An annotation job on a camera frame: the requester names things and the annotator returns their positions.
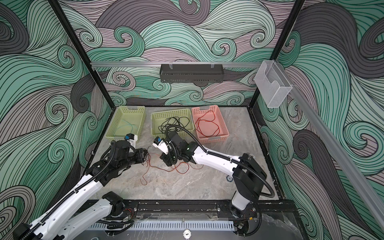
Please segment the pink plastic basket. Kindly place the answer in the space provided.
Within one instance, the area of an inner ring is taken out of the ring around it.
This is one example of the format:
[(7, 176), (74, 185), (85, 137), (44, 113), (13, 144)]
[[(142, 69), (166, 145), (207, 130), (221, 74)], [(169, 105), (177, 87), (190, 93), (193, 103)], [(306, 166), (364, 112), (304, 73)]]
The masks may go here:
[(217, 105), (194, 107), (191, 110), (200, 143), (222, 142), (229, 137), (228, 128)]

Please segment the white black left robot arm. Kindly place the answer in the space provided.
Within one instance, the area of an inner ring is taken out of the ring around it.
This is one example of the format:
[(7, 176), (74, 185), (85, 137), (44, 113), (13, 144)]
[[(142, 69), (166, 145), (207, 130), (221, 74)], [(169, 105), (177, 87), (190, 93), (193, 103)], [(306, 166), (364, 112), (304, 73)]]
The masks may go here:
[(80, 181), (55, 205), (30, 224), (21, 224), (13, 232), (15, 240), (71, 240), (92, 224), (124, 226), (125, 222), (104, 221), (108, 216), (119, 218), (125, 210), (124, 200), (114, 192), (80, 214), (77, 211), (95, 193), (131, 166), (144, 163), (147, 149), (136, 149), (135, 141), (112, 141), (99, 161), (94, 163)]

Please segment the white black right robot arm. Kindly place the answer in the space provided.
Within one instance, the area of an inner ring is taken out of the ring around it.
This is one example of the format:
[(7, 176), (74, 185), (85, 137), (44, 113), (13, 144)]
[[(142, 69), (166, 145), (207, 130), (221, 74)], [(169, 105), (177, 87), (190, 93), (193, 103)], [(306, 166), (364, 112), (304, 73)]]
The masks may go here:
[(187, 129), (177, 125), (167, 127), (165, 137), (156, 137), (153, 146), (162, 151), (161, 159), (168, 167), (180, 160), (211, 167), (231, 177), (237, 190), (229, 208), (236, 217), (243, 214), (251, 203), (257, 203), (260, 197), (275, 197), (275, 191), (267, 182), (267, 174), (250, 154), (231, 156), (213, 151)]

